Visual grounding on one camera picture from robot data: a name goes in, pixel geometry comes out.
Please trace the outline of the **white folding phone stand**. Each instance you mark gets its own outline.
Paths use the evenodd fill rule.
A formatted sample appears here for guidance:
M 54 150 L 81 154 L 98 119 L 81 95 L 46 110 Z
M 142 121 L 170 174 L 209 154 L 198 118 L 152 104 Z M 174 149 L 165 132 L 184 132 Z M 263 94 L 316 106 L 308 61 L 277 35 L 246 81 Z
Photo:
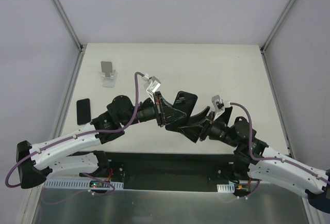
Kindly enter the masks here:
M 117 71 L 111 61 L 101 62 L 103 87 L 114 88 L 117 80 Z

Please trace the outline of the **purple edged black phone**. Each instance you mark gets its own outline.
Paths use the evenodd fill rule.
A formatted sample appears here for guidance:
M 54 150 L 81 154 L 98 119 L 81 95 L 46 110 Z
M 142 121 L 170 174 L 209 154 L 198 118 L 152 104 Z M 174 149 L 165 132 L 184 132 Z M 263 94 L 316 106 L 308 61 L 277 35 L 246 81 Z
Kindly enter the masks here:
M 91 121 L 90 99 L 76 101 L 77 124 L 84 125 Z

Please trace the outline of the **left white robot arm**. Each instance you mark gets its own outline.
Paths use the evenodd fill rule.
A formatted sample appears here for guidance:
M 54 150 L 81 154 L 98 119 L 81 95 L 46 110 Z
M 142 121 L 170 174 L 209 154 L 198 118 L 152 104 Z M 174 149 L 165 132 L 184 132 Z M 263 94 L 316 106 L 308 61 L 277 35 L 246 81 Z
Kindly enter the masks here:
M 184 91 L 177 93 L 172 104 L 159 91 L 151 99 L 136 105 L 129 97 L 119 95 L 107 105 L 104 113 L 75 132 L 35 144 L 21 141 L 16 147 L 18 187 L 39 186 L 57 173 L 72 173 L 74 165 L 78 166 L 78 172 L 104 177 L 109 165 L 99 159 L 101 153 L 89 153 L 87 159 L 77 159 L 73 153 L 114 141 L 123 136 L 129 126 L 150 120 L 156 120 L 158 126 L 168 131 L 180 132 L 188 123 L 196 101 L 195 94 Z

